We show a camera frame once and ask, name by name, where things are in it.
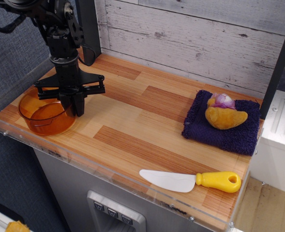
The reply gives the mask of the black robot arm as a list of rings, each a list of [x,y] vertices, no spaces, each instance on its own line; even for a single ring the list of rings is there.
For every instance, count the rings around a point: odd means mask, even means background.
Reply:
[[[84,30],[77,22],[74,8],[67,0],[0,0],[0,8],[17,14],[1,33],[11,33],[26,17],[39,29],[50,51],[50,61],[56,74],[37,81],[41,100],[58,99],[64,108],[72,107],[76,116],[82,116],[85,98],[105,92],[104,76],[80,69],[82,59],[78,49],[83,45]]]

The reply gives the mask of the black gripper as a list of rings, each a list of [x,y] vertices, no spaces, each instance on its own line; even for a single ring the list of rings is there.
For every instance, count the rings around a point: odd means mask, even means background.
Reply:
[[[60,100],[64,110],[72,116],[84,114],[85,97],[105,93],[103,75],[88,73],[80,69],[81,58],[50,58],[56,74],[35,82],[41,100]]]

